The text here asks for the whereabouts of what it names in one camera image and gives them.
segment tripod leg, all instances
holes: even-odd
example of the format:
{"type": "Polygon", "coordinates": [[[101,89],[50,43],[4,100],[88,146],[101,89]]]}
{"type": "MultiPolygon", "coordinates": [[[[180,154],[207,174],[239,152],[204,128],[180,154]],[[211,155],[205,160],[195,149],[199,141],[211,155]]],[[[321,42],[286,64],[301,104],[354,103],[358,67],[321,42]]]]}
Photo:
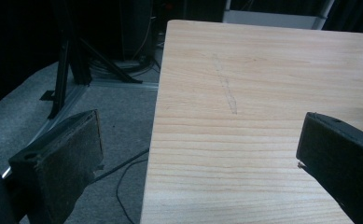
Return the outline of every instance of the tripod leg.
{"type": "Polygon", "coordinates": [[[63,37],[62,46],[60,49],[59,65],[56,78],[56,89],[53,98],[53,106],[52,110],[50,111],[48,119],[54,119],[64,106],[65,90],[67,88],[69,49],[70,49],[69,41],[66,37],[63,37]]]}
{"type": "Polygon", "coordinates": [[[122,69],[113,64],[108,58],[106,58],[103,54],[97,51],[83,38],[80,38],[80,43],[91,54],[91,56],[102,62],[108,68],[108,70],[117,75],[120,78],[120,80],[131,83],[142,83],[142,81],[136,80],[130,77],[128,74],[126,74],[122,69]]]}

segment gray carpet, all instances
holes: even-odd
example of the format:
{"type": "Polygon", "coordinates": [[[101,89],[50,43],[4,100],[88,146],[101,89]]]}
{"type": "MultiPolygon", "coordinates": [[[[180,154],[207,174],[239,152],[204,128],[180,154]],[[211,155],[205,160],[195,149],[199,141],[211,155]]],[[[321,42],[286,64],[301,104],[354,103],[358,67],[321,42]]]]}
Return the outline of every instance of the gray carpet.
{"type": "MultiPolygon", "coordinates": [[[[156,58],[161,63],[161,50],[156,58]]],[[[7,159],[24,148],[47,120],[51,102],[39,98],[46,90],[54,89],[56,71],[56,63],[42,69],[0,102],[0,173],[6,170],[7,159]]],[[[158,82],[159,74],[150,69],[136,78],[158,82]]],[[[86,89],[67,117],[98,109],[105,151],[105,168],[98,175],[149,148],[156,96],[156,91],[142,89],[96,85],[86,89]]],[[[116,196],[123,171],[88,186],[66,223],[130,223],[116,196]]],[[[119,186],[119,197],[135,223],[141,215],[146,172],[146,161],[135,164],[119,186]]]]}

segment scratch on table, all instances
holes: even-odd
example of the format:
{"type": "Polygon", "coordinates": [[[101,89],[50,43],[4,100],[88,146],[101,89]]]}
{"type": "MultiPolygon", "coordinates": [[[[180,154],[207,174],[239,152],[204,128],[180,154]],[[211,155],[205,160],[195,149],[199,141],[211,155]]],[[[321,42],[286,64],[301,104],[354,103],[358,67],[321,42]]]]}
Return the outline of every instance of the scratch on table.
{"type": "Polygon", "coordinates": [[[230,82],[229,82],[228,78],[225,77],[224,74],[222,73],[222,71],[223,71],[222,64],[216,54],[213,54],[213,61],[214,61],[214,65],[216,66],[216,73],[219,76],[219,81],[221,82],[222,88],[224,89],[228,104],[230,105],[231,113],[237,114],[236,99],[231,94],[230,82]]]}

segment black metal stand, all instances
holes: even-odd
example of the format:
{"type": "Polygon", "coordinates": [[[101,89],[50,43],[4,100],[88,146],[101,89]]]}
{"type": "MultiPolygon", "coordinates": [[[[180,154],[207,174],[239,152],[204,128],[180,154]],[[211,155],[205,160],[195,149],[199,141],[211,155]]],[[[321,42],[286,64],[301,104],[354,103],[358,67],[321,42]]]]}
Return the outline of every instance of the black metal stand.
{"type": "Polygon", "coordinates": [[[59,66],[54,95],[43,97],[43,100],[53,101],[49,119],[54,119],[64,107],[68,67],[71,65],[74,81],[78,85],[91,83],[91,70],[88,64],[86,51],[92,57],[104,64],[109,71],[114,73],[123,82],[142,83],[126,74],[122,69],[113,64],[97,49],[91,46],[77,33],[75,19],[67,0],[51,0],[53,11],[62,34],[62,46],[60,50],[59,66]]]}

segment wood grain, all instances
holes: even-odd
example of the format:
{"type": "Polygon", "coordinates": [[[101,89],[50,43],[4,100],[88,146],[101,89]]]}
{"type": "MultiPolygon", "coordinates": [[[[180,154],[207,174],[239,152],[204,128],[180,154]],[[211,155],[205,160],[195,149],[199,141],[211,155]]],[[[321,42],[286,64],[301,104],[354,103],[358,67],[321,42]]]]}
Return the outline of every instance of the wood grain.
{"type": "Polygon", "coordinates": [[[297,167],[309,111],[363,130],[363,34],[170,21],[141,223],[351,223],[297,167]]]}

